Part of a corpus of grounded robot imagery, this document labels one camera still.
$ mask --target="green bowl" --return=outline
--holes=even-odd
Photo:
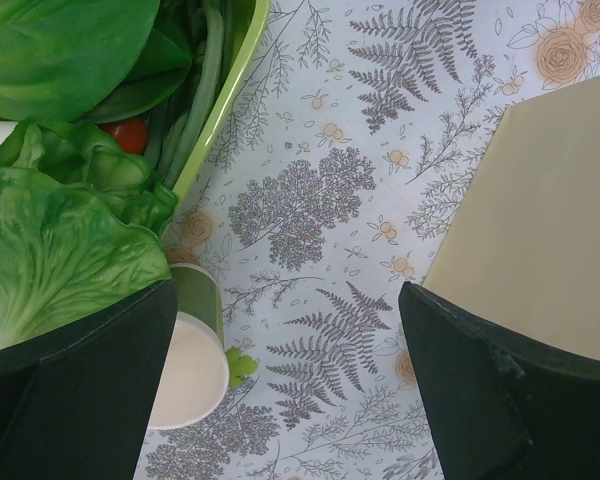
[[[200,138],[173,188],[180,202],[186,198],[189,188],[194,184],[196,175],[209,154],[213,142],[218,138],[233,101],[242,87],[244,76],[267,26],[269,1],[233,0],[235,11],[233,39],[234,52],[237,53],[234,55],[227,81],[220,91]]]

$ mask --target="floral tablecloth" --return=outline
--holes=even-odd
[[[398,292],[506,107],[600,74],[600,0],[376,1],[273,2],[167,249],[259,370],[137,479],[442,478]]]

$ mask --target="red tomato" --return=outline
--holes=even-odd
[[[140,117],[127,118],[119,122],[103,123],[100,129],[111,135],[127,153],[140,155],[147,145],[147,126]]]

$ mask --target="small green toy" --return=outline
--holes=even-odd
[[[258,369],[258,362],[249,355],[243,355],[238,347],[230,348],[226,354],[229,360],[229,387],[239,387],[245,382],[246,377]]]

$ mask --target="rose print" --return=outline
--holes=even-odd
[[[200,259],[198,256],[182,245],[170,245],[165,248],[165,256],[169,265],[174,263],[191,263],[193,265],[200,265]]]
[[[416,373],[413,370],[413,363],[411,363],[411,355],[408,350],[403,350],[396,358],[395,363],[396,375],[405,384],[415,387],[418,385],[416,379]]]
[[[182,218],[182,238],[190,245],[202,245],[211,236],[213,224],[201,210],[190,210]]]
[[[585,0],[580,6],[580,15],[576,20],[579,33],[600,30],[600,0]]]
[[[573,82],[587,66],[587,46],[573,28],[558,28],[538,45],[536,62],[545,79],[565,85]]]

